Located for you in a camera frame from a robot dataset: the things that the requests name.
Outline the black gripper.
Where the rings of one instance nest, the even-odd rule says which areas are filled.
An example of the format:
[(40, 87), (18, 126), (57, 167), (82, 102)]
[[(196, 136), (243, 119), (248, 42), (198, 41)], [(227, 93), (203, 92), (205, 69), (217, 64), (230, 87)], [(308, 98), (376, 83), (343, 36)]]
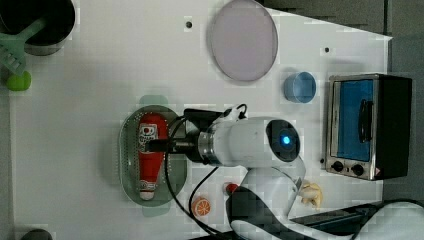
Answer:
[(206, 132), (212, 123), (218, 119), (221, 112), (187, 108), (182, 119), (184, 123), (183, 137), (173, 137), (171, 140), (156, 139), (145, 143), (146, 152), (169, 152), (170, 154), (184, 154), (195, 163), (209, 164), (210, 159), (199, 151), (198, 139), (202, 132)]

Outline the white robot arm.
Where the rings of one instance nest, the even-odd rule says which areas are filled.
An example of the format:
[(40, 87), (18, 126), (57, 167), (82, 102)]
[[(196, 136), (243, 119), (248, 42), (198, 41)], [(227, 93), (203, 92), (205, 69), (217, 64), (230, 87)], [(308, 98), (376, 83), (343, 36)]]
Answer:
[(150, 152), (184, 154), (215, 167), (242, 166), (247, 173), (226, 201), (228, 221), (244, 240), (423, 240), (423, 205), (383, 203), (352, 234), (339, 236), (288, 218), (306, 173), (300, 139), (289, 122), (245, 116), (242, 105), (224, 112), (186, 109), (179, 118), (198, 132), (150, 140)]

